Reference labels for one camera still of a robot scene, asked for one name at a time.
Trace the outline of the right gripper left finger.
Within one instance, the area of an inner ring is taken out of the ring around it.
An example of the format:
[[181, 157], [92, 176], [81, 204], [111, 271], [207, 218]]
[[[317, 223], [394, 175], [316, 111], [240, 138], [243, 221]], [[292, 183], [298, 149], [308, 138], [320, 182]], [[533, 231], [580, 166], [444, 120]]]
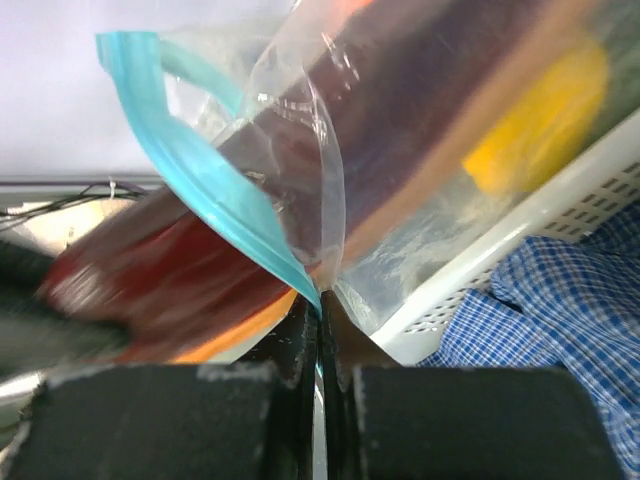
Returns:
[[304, 299], [238, 361], [50, 374], [5, 479], [308, 479], [317, 315]]

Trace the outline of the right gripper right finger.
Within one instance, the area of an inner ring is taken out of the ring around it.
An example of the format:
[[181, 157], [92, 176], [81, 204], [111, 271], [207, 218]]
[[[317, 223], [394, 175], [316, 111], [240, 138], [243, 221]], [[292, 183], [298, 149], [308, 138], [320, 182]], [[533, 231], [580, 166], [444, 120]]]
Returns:
[[403, 367], [321, 297], [332, 479], [620, 479], [582, 386], [558, 368]]

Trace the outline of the clear zip top bag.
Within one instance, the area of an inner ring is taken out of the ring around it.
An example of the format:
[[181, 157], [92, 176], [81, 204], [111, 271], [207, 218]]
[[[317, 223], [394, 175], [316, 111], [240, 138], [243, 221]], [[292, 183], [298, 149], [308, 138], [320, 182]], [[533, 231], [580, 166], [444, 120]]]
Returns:
[[579, 37], [610, 76], [638, 16], [635, 1], [305, 1], [243, 87], [153, 32], [96, 45], [165, 181], [134, 209], [194, 214], [317, 303]]

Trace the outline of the fake yellow lemon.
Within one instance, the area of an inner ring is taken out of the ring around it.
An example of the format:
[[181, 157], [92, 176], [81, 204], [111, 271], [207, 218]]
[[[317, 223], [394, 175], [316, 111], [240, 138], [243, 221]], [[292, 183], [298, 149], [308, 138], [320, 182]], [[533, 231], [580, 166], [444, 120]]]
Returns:
[[487, 194], [535, 191], [578, 155], [608, 82], [606, 50], [579, 37], [466, 157], [466, 173]]

